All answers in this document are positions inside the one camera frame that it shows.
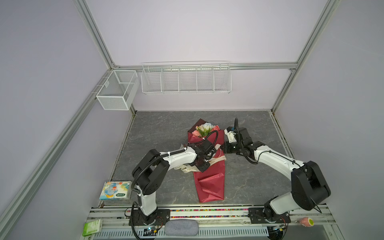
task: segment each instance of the gray table surface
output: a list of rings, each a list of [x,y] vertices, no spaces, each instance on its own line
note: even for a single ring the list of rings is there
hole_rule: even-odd
[[[253,141],[261,141],[285,155],[268,111],[137,112],[112,180],[132,180],[133,168],[150,149],[159,152],[179,149],[187,142],[187,131],[200,118],[225,129],[233,126],[235,117],[240,127],[247,128]],[[236,154],[226,154],[226,157],[225,199],[210,203],[262,205],[291,190],[290,181],[269,166],[250,164]],[[156,194],[158,204],[199,203],[191,172],[170,170]],[[132,204],[137,201],[135,195],[132,194],[131,200],[106,201],[104,204]]]

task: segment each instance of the white wall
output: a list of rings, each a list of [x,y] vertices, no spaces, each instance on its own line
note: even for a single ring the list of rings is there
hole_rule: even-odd
[[[271,109],[290,71],[233,70],[231,73],[232,91],[229,94],[145,95],[140,87],[133,105],[140,111]]]
[[[87,0],[115,64],[295,62],[326,0]]]
[[[321,167],[345,239],[382,239],[384,2],[341,1],[277,117],[297,159]]]
[[[130,118],[129,111],[107,111],[95,102],[8,240],[77,240],[98,206]]]
[[[70,0],[0,3],[0,214],[106,71]]]

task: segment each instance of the red wrapping paper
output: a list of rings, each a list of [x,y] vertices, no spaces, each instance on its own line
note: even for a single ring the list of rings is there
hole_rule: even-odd
[[[200,119],[189,131],[188,142],[199,142],[202,139],[193,136],[192,132],[196,129],[196,126],[206,123],[206,121]],[[208,137],[208,141],[214,142],[216,134],[212,134]],[[218,137],[216,144],[224,144],[224,130],[218,131]],[[220,157],[224,153],[219,149],[214,158]],[[220,161],[210,166],[204,172],[193,172],[197,195],[199,202],[211,202],[217,200],[224,200],[224,178],[225,178],[225,161]]]

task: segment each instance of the divided wire rack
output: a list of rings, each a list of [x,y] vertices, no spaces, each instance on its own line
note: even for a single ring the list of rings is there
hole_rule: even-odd
[[[230,62],[143,63],[142,91],[161,93],[229,93]]]
[[[129,110],[140,82],[134,70],[113,70],[96,97],[105,110]]]

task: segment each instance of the pink flower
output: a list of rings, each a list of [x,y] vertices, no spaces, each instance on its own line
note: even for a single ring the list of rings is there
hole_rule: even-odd
[[[218,127],[218,125],[214,126],[214,127],[212,128],[212,130],[211,130],[211,131],[214,131],[214,130],[217,130],[217,131],[219,131],[219,130],[220,130],[220,128]]]
[[[197,131],[197,130],[193,131],[192,135],[195,136],[195,137],[201,137],[200,132]]]

